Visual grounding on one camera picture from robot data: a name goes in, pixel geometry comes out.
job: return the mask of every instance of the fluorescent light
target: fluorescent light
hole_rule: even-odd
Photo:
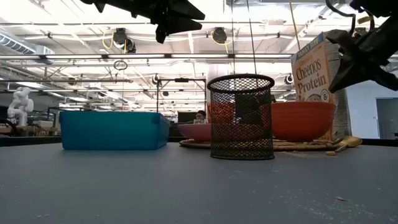
[[[164,54],[113,54],[109,58],[164,58]]]
[[[46,55],[48,59],[96,59],[101,55]]]
[[[290,59],[292,54],[256,54],[256,58],[286,58]],[[236,58],[253,58],[253,54],[236,54]]]
[[[82,97],[68,97],[71,100],[75,100],[75,101],[79,101],[79,102],[86,102],[88,101],[86,98],[82,98]]]
[[[73,90],[43,90],[43,91],[49,91],[55,93],[55,92],[71,92]]]
[[[0,59],[40,59],[37,55],[0,55]]]
[[[100,108],[102,108],[102,109],[106,109],[106,110],[111,110],[111,109],[112,109],[112,107],[111,107],[111,106],[100,106]]]
[[[105,49],[100,49],[99,51],[102,51],[102,52],[105,52],[105,53],[109,54],[109,52],[107,50],[105,50]]]
[[[280,96],[279,97],[279,99],[283,99],[285,96],[289,96],[290,94],[294,94],[295,92],[288,92],[288,93],[285,93],[285,94],[283,94],[282,96]]]
[[[25,40],[39,40],[39,39],[47,39],[47,36],[38,36],[38,37],[25,37]]]
[[[53,95],[53,96],[56,96],[56,97],[60,97],[60,98],[63,98],[64,96],[62,96],[62,95],[60,95],[60,94],[58,94],[58,93],[49,93],[50,95]]]
[[[172,58],[228,58],[228,54],[172,54]]]
[[[31,88],[45,88],[45,86],[37,84],[37,83],[32,83],[32,82],[17,82],[16,84],[18,85],[23,85],[23,86],[28,86]]]
[[[100,92],[100,91],[108,91],[108,90],[77,90],[80,92],[87,92],[87,91],[93,91],[93,92]]]

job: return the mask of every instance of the orange bowl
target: orange bowl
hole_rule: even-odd
[[[235,118],[235,103],[230,102],[212,102],[207,103],[208,122],[230,124]],[[214,121],[211,120],[211,111],[215,111],[213,115]]]
[[[178,130],[186,138],[200,142],[211,141],[211,124],[180,124]]]
[[[292,142],[312,141],[329,131],[335,117],[335,105],[312,101],[273,103],[271,116],[275,138]]]

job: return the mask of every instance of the mesh pencil holder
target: mesh pencil holder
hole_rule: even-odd
[[[265,75],[227,75],[211,80],[211,157],[273,159],[271,87]]]

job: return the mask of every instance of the exposed pipe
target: exposed pipe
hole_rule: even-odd
[[[31,76],[35,76],[35,77],[38,77],[38,78],[43,78],[41,75],[39,75],[39,74],[36,74],[36,73],[34,73],[34,72],[31,72],[31,71],[29,71],[29,70],[24,70],[24,69],[22,69],[21,67],[18,67],[18,66],[15,66],[15,65],[13,65],[13,64],[10,64],[10,63],[7,63],[7,62],[3,62],[3,61],[1,61],[0,60],[0,65],[3,65],[3,66],[5,66],[5,67],[9,67],[9,68],[13,68],[14,70],[17,70],[18,72],[21,72],[21,73],[23,73],[23,74],[25,74],[25,75],[31,75]]]
[[[24,71],[21,71],[20,69],[14,69],[12,67],[2,68],[2,69],[0,69],[0,77],[2,77],[3,79],[0,79],[0,83],[8,83],[9,84],[9,82],[7,80],[5,80],[7,78],[8,78],[8,80],[12,79],[13,81],[16,81],[14,83],[19,83],[19,85],[24,82],[40,83],[40,82],[37,82],[37,80],[32,80],[30,78],[20,75],[20,73],[22,73],[22,72],[24,72]],[[27,73],[25,75],[34,75],[34,74],[35,73],[27,71]],[[55,83],[53,85],[54,86],[52,86],[52,85],[43,85],[43,86],[46,86],[47,88],[54,88],[54,87],[58,87],[61,89],[65,88],[64,86],[57,85]]]
[[[153,87],[153,85],[152,85],[148,80],[146,80],[146,78],[144,77],[144,75],[143,75],[138,69],[136,69],[136,68],[134,68],[134,67],[132,67],[132,66],[130,66],[130,68],[133,70],[133,72],[134,72],[135,74],[137,74],[137,75],[139,75],[139,76],[141,77],[141,80],[142,80],[146,85],[148,85],[149,87]]]
[[[226,21],[206,21],[206,22],[199,22],[200,24],[231,24],[231,22],[226,22]],[[122,26],[135,26],[135,25],[149,25],[149,22],[102,22],[102,23],[64,23],[64,26],[87,26],[87,27],[109,27],[109,26],[115,26],[115,27],[122,27]],[[234,22],[234,24],[242,24],[242,25],[249,25],[249,21],[242,21],[242,22]],[[263,22],[252,22],[251,24],[259,24],[259,25],[264,25]],[[0,27],[23,27],[23,26],[59,26],[57,23],[15,23],[15,22],[5,22],[5,23],[0,23]]]
[[[322,9],[323,14],[327,14],[329,12],[330,12],[330,9],[327,6],[325,6]],[[317,25],[322,19],[323,19],[322,15],[320,14],[320,15],[318,15],[317,18],[307,21],[305,23],[304,27],[302,29],[300,29],[300,31],[298,31],[298,33],[297,33],[298,38],[302,40],[306,36],[307,31],[310,28],[312,28],[313,26]],[[286,45],[286,47],[284,49],[281,49],[279,53],[287,53],[296,44],[299,44],[299,43],[295,39],[290,40],[289,43]]]
[[[61,26],[61,27],[65,27],[65,25],[62,23],[62,22],[60,22],[60,21],[58,21],[58,19],[53,15],[53,14],[51,14],[50,12],[48,12],[45,8],[44,8],[44,6],[41,4],[41,2],[39,2],[39,3],[37,3],[35,0],[29,0],[33,5],[35,5],[35,6],[37,6],[39,9],[41,9],[41,10],[43,10],[44,12],[46,12],[48,15],[50,15],[51,17],[53,17],[56,21],[57,21],[57,24],[58,24],[58,26]],[[72,31],[68,31],[69,32],[69,34],[72,36],[72,37],[74,37],[76,40],[78,40],[81,44],[83,44],[83,46],[85,46],[86,48],[88,48],[88,49],[90,49],[91,51],[93,51],[94,53],[98,53],[97,51],[95,51],[94,49],[92,49],[89,45],[88,45],[88,43],[86,43],[84,40],[82,40],[79,36],[77,36],[74,32],[72,32]]]
[[[247,62],[249,59],[247,58],[236,58],[236,62]],[[191,63],[191,60],[173,60],[172,62],[169,63],[128,63],[127,65],[129,67],[148,67],[148,66],[165,66],[169,67],[172,65],[176,65],[178,63]],[[217,59],[195,59],[196,63],[229,63],[228,60],[217,60]],[[289,58],[257,58],[257,62],[264,62],[264,63],[290,63]],[[37,67],[109,67],[113,66],[113,63],[54,63],[52,65],[42,65],[42,64],[37,64],[37,63],[32,63],[32,64],[24,64],[24,67],[27,68],[37,68]]]
[[[115,82],[113,79],[104,80],[0,80],[0,83],[16,83],[16,82],[31,82],[31,83],[93,83],[93,82]],[[132,83],[131,80],[118,80],[118,82]]]
[[[101,37],[101,36],[104,34],[104,32],[103,32],[101,29],[99,29],[99,31],[102,33],[102,35],[98,35],[92,28],[86,27],[86,26],[83,24],[83,22],[82,22],[80,16],[79,16],[78,14],[76,14],[75,11],[73,11],[73,9],[71,9],[71,8],[68,6],[68,4],[66,4],[63,0],[61,0],[61,2],[69,9],[70,12],[72,12],[72,13],[78,18],[78,20],[80,21],[80,24],[81,24],[83,27],[84,27],[84,28],[88,28],[90,31],[92,31],[92,33],[94,33],[96,37]],[[84,12],[80,9],[80,7],[79,7],[73,0],[72,0],[72,3],[74,3],[74,5],[75,5],[82,13],[84,13]]]
[[[126,34],[129,37],[135,37],[135,38],[140,38],[140,39],[153,39],[154,36],[153,35],[149,35],[149,34]],[[253,34],[253,37],[276,37],[278,34]],[[43,35],[37,35],[37,34],[21,34],[21,35],[16,35],[17,37],[22,37],[22,38],[26,38],[26,39],[30,39],[30,40],[34,40],[34,39],[44,39],[44,38],[48,38],[46,34]],[[206,37],[206,34],[192,34],[192,37],[196,38],[196,37]],[[240,34],[239,35],[242,38],[248,38],[251,39],[250,35],[247,34]],[[292,34],[280,34],[281,37],[285,37],[287,39],[291,39],[294,38],[294,35]],[[72,40],[71,37],[68,37],[66,34],[51,34],[51,37],[53,38],[64,38],[65,40]],[[111,35],[106,35],[105,37],[103,37],[101,35],[101,37],[99,37],[98,35],[94,35],[94,34],[80,34],[79,37],[82,40],[102,40],[102,39],[111,39],[112,36]],[[169,35],[170,39],[183,39],[186,40],[187,36],[183,35],[183,34],[171,34]]]

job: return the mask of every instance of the table surface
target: table surface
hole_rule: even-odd
[[[0,223],[398,223],[398,148],[209,155],[0,147]]]

